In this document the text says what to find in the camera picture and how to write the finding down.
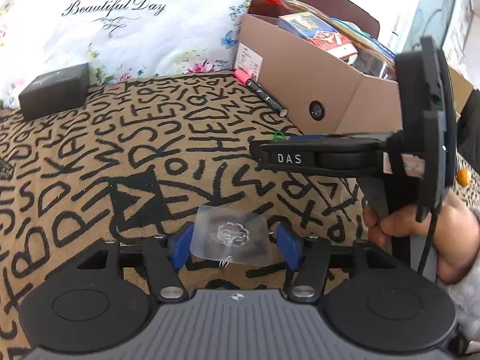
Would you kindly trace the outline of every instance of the pink flower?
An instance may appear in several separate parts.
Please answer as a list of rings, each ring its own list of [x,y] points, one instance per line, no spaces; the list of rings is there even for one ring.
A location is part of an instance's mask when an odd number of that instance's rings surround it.
[[[129,79],[131,79],[130,73],[123,73],[123,74],[120,75],[120,77],[118,78],[118,82],[119,82],[119,83],[123,83],[123,81],[129,80]]]
[[[208,60],[203,61],[201,64],[194,64],[189,67],[187,73],[210,73],[214,70],[215,65],[209,63]]]

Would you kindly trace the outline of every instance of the white pillow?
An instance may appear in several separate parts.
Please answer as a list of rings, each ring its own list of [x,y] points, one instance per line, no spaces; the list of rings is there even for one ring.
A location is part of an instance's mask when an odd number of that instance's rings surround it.
[[[0,0],[0,99],[88,62],[91,84],[232,67],[251,0]]]

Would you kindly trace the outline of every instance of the dark gray box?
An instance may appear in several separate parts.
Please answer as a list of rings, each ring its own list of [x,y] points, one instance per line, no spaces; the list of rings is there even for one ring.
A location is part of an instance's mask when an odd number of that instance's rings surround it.
[[[88,64],[45,73],[18,96],[23,119],[30,121],[85,105],[90,86]]]

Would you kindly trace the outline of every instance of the orange fruit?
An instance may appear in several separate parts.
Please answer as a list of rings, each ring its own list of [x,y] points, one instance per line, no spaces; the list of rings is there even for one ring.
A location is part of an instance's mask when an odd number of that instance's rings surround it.
[[[466,187],[467,185],[470,184],[470,181],[472,180],[472,172],[469,171],[467,168],[462,168],[458,171],[457,173],[457,181],[462,185],[463,187]]]

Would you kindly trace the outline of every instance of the green string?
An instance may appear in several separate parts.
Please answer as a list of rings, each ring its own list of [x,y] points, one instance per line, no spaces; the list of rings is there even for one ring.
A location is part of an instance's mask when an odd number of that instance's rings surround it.
[[[275,131],[273,134],[273,140],[286,140],[284,133],[281,131]]]

